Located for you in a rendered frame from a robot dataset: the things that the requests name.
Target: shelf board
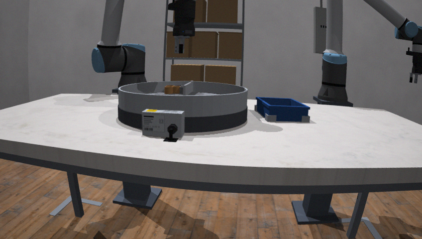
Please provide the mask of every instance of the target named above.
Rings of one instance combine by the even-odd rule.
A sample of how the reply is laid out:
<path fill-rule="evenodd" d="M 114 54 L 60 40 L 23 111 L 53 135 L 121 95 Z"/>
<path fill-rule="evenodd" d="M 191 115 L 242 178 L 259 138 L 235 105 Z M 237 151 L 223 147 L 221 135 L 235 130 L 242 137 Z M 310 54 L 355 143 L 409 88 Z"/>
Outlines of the shelf board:
<path fill-rule="evenodd" d="M 168 22 L 169 27 L 174 27 L 174 22 Z M 243 28 L 242 23 L 220 23 L 220 22 L 195 22 L 195 28 L 220 28 L 220 29 L 239 29 Z"/>
<path fill-rule="evenodd" d="M 166 57 L 166 60 L 211 60 L 211 61 L 239 61 L 242 59 L 224 59 L 224 58 L 195 58 L 195 57 Z"/>

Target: gray electrical box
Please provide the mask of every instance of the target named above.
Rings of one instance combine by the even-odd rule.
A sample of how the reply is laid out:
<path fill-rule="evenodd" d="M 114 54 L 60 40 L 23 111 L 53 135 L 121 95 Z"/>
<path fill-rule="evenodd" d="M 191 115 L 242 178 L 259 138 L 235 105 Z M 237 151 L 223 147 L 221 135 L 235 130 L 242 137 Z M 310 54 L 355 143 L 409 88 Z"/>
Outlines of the gray electrical box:
<path fill-rule="evenodd" d="M 174 138 L 181 138 L 185 133 L 185 112 L 145 109 L 142 112 L 142 135 L 152 137 L 169 137 L 170 125 L 176 125 Z"/>
<path fill-rule="evenodd" d="M 327 36 L 327 8 L 314 7 L 314 53 L 325 51 Z"/>

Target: table leg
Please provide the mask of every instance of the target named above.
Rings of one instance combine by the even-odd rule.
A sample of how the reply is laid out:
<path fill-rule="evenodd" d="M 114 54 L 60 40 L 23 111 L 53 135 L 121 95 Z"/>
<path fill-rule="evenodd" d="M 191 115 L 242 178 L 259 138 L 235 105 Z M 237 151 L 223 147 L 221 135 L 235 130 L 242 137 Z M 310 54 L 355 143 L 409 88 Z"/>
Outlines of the table leg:
<path fill-rule="evenodd" d="M 150 185 L 123 182 L 123 189 L 113 200 L 113 203 L 152 209 L 162 190 L 151 188 Z"/>
<path fill-rule="evenodd" d="M 75 216 L 81 218 L 84 215 L 84 208 L 82 207 L 81 192 L 79 191 L 78 175 L 67 172 L 67 179 L 69 181 L 70 196 L 72 197 Z"/>
<path fill-rule="evenodd" d="M 332 194 L 305 194 L 303 201 L 292 201 L 298 225 L 339 223 L 331 199 Z"/>
<path fill-rule="evenodd" d="M 355 238 L 362 219 L 363 210 L 365 209 L 368 192 L 359 193 L 357 195 L 355 208 L 353 209 L 352 218 L 350 219 L 349 229 L 347 230 L 347 238 Z"/>

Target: round gray bin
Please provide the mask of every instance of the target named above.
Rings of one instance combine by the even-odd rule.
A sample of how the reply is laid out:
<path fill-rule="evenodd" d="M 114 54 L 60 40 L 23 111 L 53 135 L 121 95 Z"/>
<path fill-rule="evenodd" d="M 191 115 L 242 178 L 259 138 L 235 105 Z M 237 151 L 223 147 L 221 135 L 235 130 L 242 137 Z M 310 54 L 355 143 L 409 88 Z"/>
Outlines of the round gray bin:
<path fill-rule="evenodd" d="M 167 85 L 181 86 L 182 94 L 165 94 Z M 247 120 L 245 87 L 195 81 L 145 82 L 118 89 L 118 119 L 142 129 L 145 109 L 185 112 L 185 132 L 208 132 L 239 126 Z"/>

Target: table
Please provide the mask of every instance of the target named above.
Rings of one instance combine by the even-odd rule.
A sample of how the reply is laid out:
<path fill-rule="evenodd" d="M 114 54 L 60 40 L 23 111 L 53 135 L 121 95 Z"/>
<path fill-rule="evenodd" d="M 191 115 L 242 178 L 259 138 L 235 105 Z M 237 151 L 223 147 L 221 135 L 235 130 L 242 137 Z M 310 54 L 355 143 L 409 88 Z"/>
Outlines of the table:
<path fill-rule="evenodd" d="M 306 104 L 310 122 L 266 122 L 255 104 L 248 100 L 241 126 L 173 143 L 120 123 L 117 95 L 60 94 L 0 111 L 0 158 L 68 172 L 79 217 L 77 174 L 122 181 L 114 202 L 146 208 L 161 193 L 150 185 L 305 194 L 292 202 L 298 224 L 338 222 L 332 195 L 359 193 L 349 238 L 369 192 L 422 189 L 422 125 L 384 110 L 317 104 Z"/>

